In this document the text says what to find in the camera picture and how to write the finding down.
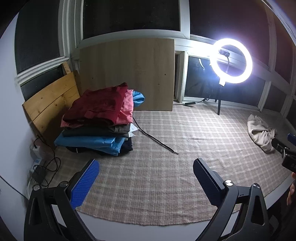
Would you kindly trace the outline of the person right hand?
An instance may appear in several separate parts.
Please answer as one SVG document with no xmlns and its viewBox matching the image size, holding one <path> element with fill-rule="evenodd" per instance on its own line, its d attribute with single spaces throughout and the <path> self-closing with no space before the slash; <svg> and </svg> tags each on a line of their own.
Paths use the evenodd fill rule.
<svg viewBox="0 0 296 241">
<path fill-rule="evenodd" d="M 295 196 L 295 181 L 296 173 L 292 173 L 293 183 L 290 185 L 290 190 L 287 196 L 287 206 L 291 205 Z"/>
</svg>

